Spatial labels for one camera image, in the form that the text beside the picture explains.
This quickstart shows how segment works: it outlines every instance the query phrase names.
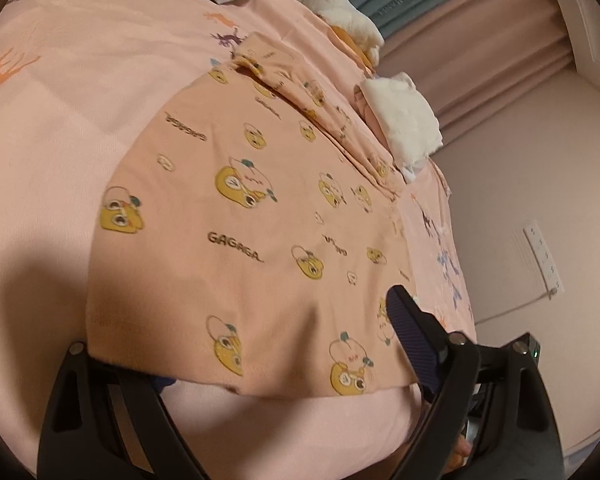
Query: pink curtain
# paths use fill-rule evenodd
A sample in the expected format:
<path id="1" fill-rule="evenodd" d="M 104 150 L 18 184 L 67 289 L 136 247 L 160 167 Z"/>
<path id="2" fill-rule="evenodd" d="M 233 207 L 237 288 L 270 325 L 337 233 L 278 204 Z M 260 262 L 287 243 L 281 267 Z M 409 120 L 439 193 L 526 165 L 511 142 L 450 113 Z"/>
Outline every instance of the pink curtain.
<path id="1" fill-rule="evenodd" d="M 390 37 L 378 73 L 408 73 L 448 144 L 573 61 L 557 0 L 449 0 Z"/>

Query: cartoon character print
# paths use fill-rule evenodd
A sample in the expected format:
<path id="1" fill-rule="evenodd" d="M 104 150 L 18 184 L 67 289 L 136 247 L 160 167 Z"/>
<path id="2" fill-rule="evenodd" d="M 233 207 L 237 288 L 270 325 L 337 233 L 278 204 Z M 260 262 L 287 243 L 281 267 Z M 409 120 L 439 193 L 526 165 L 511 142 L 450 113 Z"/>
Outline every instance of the cartoon character print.
<path id="1" fill-rule="evenodd" d="M 380 176 L 380 178 L 386 178 L 387 175 L 389 174 L 389 166 L 386 164 L 386 162 L 384 160 L 381 160 L 379 158 L 376 159 L 374 161 L 374 168 L 378 172 L 378 175 Z"/>
<path id="2" fill-rule="evenodd" d="M 247 49 L 246 56 L 244 54 L 239 54 L 235 56 L 234 62 L 240 66 L 248 68 L 255 75 L 262 76 L 262 65 L 258 63 L 256 60 L 256 53 L 250 48 Z"/>
<path id="3" fill-rule="evenodd" d="M 312 126 L 306 121 L 300 121 L 300 133 L 302 136 L 308 140 L 309 142 L 314 142 L 315 140 L 315 132 Z"/>
<path id="4" fill-rule="evenodd" d="M 29 66 L 40 59 L 40 56 L 36 56 L 33 59 L 23 63 L 22 61 L 24 60 L 25 54 L 22 53 L 17 57 L 12 57 L 12 51 L 13 49 L 10 48 L 7 50 L 7 52 L 0 56 L 0 70 L 2 70 L 4 67 L 7 67 L 7 69 L 3 72 L 0 71 L 0 85 L 7 81 L 10 77 L 16 75 L 24 67 Z"/>
<path id="5" fill-rule="evenodd" d="M 371 207 L 371 197 L 364 186 L 358 186 L 356 189 L 351 188 L 353 196 L 356 197 L 356 202 L 360 204 L 360 207 L 367 213 L 371 213 L 373 208 Z"/>
<path id="6" fill-rule="evenodd" d="M 457 310 L 459 301 L 462 301 L 462 294 L 460 294 L 460 290 L 456 287 L 456 284 L 453 282 L 453 279 L 451 278 L 451 275 L 449 272 L 449 267 L 451 267 L 453 274 L 456 276 L 460 276 L 460 269 L 458 268 L 458 266 L 456 266 L 456 264 L 453 261 L 453 258 L 449 254 L 448 249 L 445 247 L 444 239 L 440 235 L 440 231 L 436 227 L 435 222 L 425 213 L 424 208 L 420 205 L 420 202 L 418 202 L 416 196 L 413 193 L 411 193 L 411 199 L 420 208 L 420 211 L 422 213 L 422 222 L 424 224 L 425 231 L 427 232 L 427 234 L 429 235 L 430 238 L 433 238 L 435 235 L 435 237 L 438 240 L 438 246 L 440 248 L 440 253 L 436 257 L 436 260 L 442 266 L 442 276 L 444 277 L 444 279 L 446 280 L 446 282 L 449 286 L 450 293 L 451 293 L 451 300 L 454 302 L 454 309 Z"/>
<path id="7" fill-rule="evenodd" d="M 216 189 L 225 198 L 247 209 L 256 207 L 267 196 L 278 201 L 269 179 L 246 158 L 229 158 L 229 165 L 216 174 Z"/>
<path id="8" fill-rule="evenodd" d="M 256 150 L 261 150 L 267 145 L 267 141 L 264 140 L 262 132 L 252 124 L 244 123 L 244 137 L 251 146 L 256 148 Z"/>
<path id="9" fill-rule="evenodd" d="M 211 70 L 209 70 L 208 74 L 215 79 L 216 81 L 218 81 L 219 83 L 222 83 L 223 85 L 227 85 L 229 84 L 229 80 L 226 78 L 226 76 L 224 75 L 224 72 L 222 72 L 222 70 L 220 70 L 218 67 L 214 67 Z"/>
<path id="10" fill-rule="evenodd" d="M 386 300 L 380 298 L 380 307 L 378 308 L 378 337 L 385 345 L 389 346 L 395 337 L 394 327 L 389 320 L 386 312 Z"/>
<path id="11" fill-rule="evenodd" d="M 318 122 L 318 114 L 315 110 L 311 110 L 310 108 L 303 108 L 302 113 L 309 117 L 314 123 Z"/>
<path id="12" fill-rule="evenodd" d="M 341 203 L 347 203 L 346 200 L 344 200 L 344 195 L 342 194 L 342 188 L 340 187 L 340 184 L 338 184 L 329 173 L 320 174 L 318 188 L 332 207 L 338 208 Z"/>
<path id="13" fill-rule="evenodd" d="M 339 113 L 342 116 L 342 118 L 345 120 L 345 122 L 349 126 L 352 125 L 351 118 L 347 115 L 347 113 L 342 108 L 340 108 L 339 106 L 336 106 L 336 111 L 337 111 L 337 113 Z"/>
<path id="14" fill-rule="evenodd" d="M 320 258 L 299 245 L 291 247 L 291 255 L 306 277 L 312 280 L 320 280 L 322 271 L 324 270 L 324 263 L 322 263 Z"/>
<path id="15" fill-rule="evenodd" d="M 214 38 L 215 40 L 218 40 L 218 44 L 220 46 L 226 46 L 228 48 L 232 47 L 232 41 L 237 46 L 237 45 L 240 45 L 245 40 L 245 38 L 241 38 L 240 36 L 238 36 L 238 28 L 237 27 L 234 28 L 233 34 L 212 34 L 211 37 Z"/>
<path id="16" fill-rule="evenodd" d="M 214 340 L 214 354 L 218 361 L 229 371 L 242 375 L 242 344 L 233 325 L 225 323 L 219 317 L 206 318 L 206 331 Z"/>
<path id="17" fill-rule="evenodd" d="M 315 79 L 313 79 L 311 81 L 307 81 L 307 82 L 303 83 L 302 86 L 307 91 L 307 93 L 311 96 L 311 99 L 314 100 L 314 103 L 317 106 L 324 106 L 324 103 L 326 102 L 326 100 L 324 98 L 324 90 L 322 90 L 320 83 L 318 83 Z"/>
<path id="18" fill-rule="evenodd" d="M 102 197 L 100 227 L 120 233 L 135 233 L 144 228 L 138 211 L 140 201 L 129 194 L 125 187 L 109 187 Z"/>
<path id="19" fill-rule="evenodd" d="M 384 254 L 382 254 L 382 251 L 380 249 L 367 247 L 366 257 L 369 258 L 375 264 L 386 265 L 386 257 L 384 256 Z"/>
<path id="20" fill-rule="evenodd" d="M 224 14 L 221 14 L 220 12 L 213 12 L 213 13 L 205 12 L 204 17 L 208 20 L 211 20 L 212 22 L 222 23 L 223 25 L 226 25 L 227 27 L 233 27 L 233 28 L 236 27 L 234 22 L 232 22 L 229 18 L 227 18 Z"/>
<path id="21" fill-rule="evenodd" d="M 362 395 L 366 390 L 365 371 L 374 362 L 365 349 L 349 334 L 342 332 L 340 338 L 329 345 L 331 386 L 341 396 Z"/>
<path id="22" fill-rule="evenodd" d="M 253 86 L 258 92 L 260 92 L 262 95 L 264 95 L 264 97 L 267 97 L 269 99 L 276 99 L 276 95 L 273 92 L 269 91 L 268 88 L 261 85 L 256 80 L 253 81 Z"/>
<path id="23" fill-rule="evenodd" d="M 336 111 L 342 117 L 342 126 L 340 127 L 340 140 L 343 140 L 343 139 L 345 139 L 347 137 L 346 134 L 345 134 L 345 131 L 353 123 L 351 121 L 351 118 L 347 115 L 347 113 L 342 108 L 340 108 L 339 106 L 336 106 Z"/>

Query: pink wall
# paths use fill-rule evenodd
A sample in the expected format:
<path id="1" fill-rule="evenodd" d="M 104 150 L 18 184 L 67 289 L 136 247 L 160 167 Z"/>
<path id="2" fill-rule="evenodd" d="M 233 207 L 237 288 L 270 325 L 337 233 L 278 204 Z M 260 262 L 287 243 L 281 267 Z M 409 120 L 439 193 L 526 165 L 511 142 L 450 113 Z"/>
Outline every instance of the pink wall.
<path id="1" fill-rule="evenodd" d="M 539 339 L 567 449 L 600 428 L 600 92 L 564 69 L 434 159 L 453 192 L 478 340 Z M 551 301 L 538 300 L 544 283 L 522 232 L 532 219 L 565 288 Z"/>

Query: pink cloth with cartoon print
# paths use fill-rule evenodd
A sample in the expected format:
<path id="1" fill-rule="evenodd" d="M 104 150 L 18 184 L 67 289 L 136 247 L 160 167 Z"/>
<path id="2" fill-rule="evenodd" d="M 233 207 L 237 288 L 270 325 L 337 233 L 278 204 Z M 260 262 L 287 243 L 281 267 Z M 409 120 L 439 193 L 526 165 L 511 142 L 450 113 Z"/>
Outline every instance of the pink cloth with cartoon print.
<path id="1" fill-rule="evenodd" d="M 261 397 L 414 382 L 383 299 L 415 294 L 406 185 L 319 79 L 254 33 L 157 113 L 104 193 L 94 357 Z"/>

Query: yellow cartoon face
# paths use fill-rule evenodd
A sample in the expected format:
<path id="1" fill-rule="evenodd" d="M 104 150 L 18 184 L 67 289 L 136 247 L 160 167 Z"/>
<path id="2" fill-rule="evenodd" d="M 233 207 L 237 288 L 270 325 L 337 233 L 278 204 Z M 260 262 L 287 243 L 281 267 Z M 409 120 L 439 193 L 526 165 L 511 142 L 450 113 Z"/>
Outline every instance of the yellow cartoon face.
<path id="1" fill-rule="evenodd" d="M 329 354 L 333 359 L 330 377 L 333 389 L 343 396 L 362 395 L 366 390 L 365 369 L 374 365 L 362 345 L 342 332 L 329 346 Z"/>
<path id="2" fill-rule="evenodd" d="M 389 174 L 389 167 L 383 160 L 376 160 L 375 168 L 380 178 L 385 178 Z"/>
<path id="3" fill-rule="evenodd" d="M 362 395 L 366 390 L 365 369 L 349 370 L 344 363 L 331 367 L 331 386 L 340 395 Z"/>
<path id="4" fill-rule="evenodd" d="M 256 150 L 261 150 L 267 145 L 267 141 L 264 140 L 261 131 L 252 124 L 244 123 L 244 136 L 247 142 L 256 148 Z"/>
<path id="5" fill-rule="evenodd" d="M 373 263 L 378 265 L 386 264 L 386 258 L 382 251 L 379 249 L 374 249 L 372 247 L 366 248 L 366 257 L 369 258 Z"/>
<path id="6" fill-rule="evenodd" d="M 311 81 L 304 83 L 303 86 L 306 89 L 306 91 L 308 92 L 308 94 L 311 96 L 311 99 L 314 100 L 314 103 L 316 105 L 324 106 L 324 103 L 325 103 L 324 90 L 322 90 L 320 83 L 318 83 L 315 79 L 313 79 Z"/>
<path id="7" fill-rule="evenodd" d="M 275 99 L 276 95 L 273 92 L 270 92 L 269 89 L 267 89 L 266 87 L 262 86 L 260 83 L 258 83 L 257 81 L 253 81 L 253 86 L 255 86 L 255 89 L 260 92 L 262 95 L 264 95 L 264 97 L 268 97 L 269 99 Z"/>
<path id="8" fill-rule="evenodd" d="M 216 174 L 216 189 L 222 196 L 247 209 L 256 207 L 267 196 L 278 201 L 269 179 L 250 160 L 229 158 L 229 164 Z"/>
<path id="9" fill-rule="evenodd" d="M 248 68 L 257 76 L 262 75 L 262 65 L 256 61 L 255 52 L 251 49 L 247 51 L 246 56 L 244 54 L 236 56 L 234 58 L 234 63 Z"/>
<path id="10" fill-rule="evenodd" d="M 209 71 L 209 75 L 215 79 L 216 81 L 218 81 L 219 83 L 222 83 L 223 85 L 229 84 L 228 79 L 226 78 L 226 76 L 224 75 L 224 73 L 222 72 L 222 70 L 220 70 L 219 68 L 212 68 Z"/>
<path id="11" fill-rule="evenodd" d="M 100 227 L 120 233 L 135 233 L 144 227 L 138 211 L 140 201 L 124 187 L 109 187 L 102 198 Z"/>
<path id="12" fill-rule="evenodd" d="M 380 299 L 380 307 L 378 308 L 378 337 L 380 341 L 389 346 L 395 336 L 394 327 L 389 320 L 386 312 L 386 300 Z"/>
<path id="13" fill-rule="evenodd" d="M 291 255 L 296 260 L 296 264 L 302 270 L 302 273 L 312 280 L 319 280 L 322 277 L 324 263 L 320 261 L 311 251 L 305 251 L 299 245 L 291 247 Z"/>
<path id="14" fill-rule="evenodd" d="M 373 211 L 371 207 L 371 197 L 364 186 L 358 186 L 356 189 L 351 188 L 353 195 L 356 197 L 356 202 L 360 204 L 360 207 L 367 213 Z"/>
<path id="15" fill-rule="evenodd" d="M 308 140 L 309 142 L 314 142 L 315 140 L 315 132 L 310 124 L 305 121 L 300 121 L 300 133 L 302 136 Z"/>
<path id="16" fill-rule="evenodd" d="M 342 188 L 329 173 L 321 173 L 318 188 L 327 202 L 332 207 L 339 207 L 341 203 L 347 203 L 342 194 Z"/>
<path id="17" fill-rule="evenodd" d="M 219 317 L 206 318 L 206 331 L 214 340 L 214 354 L 225 368 L 242 375 L 242 345 L 233 325 L 224 323 Z"/>
<path id="18" fill-rule="evenodd" d="M 309 108 L 303 108 L 302 113 L 309 117 L 314 123 L 318 121 L 318 114 L 315 110 L 309 110 Z"/>

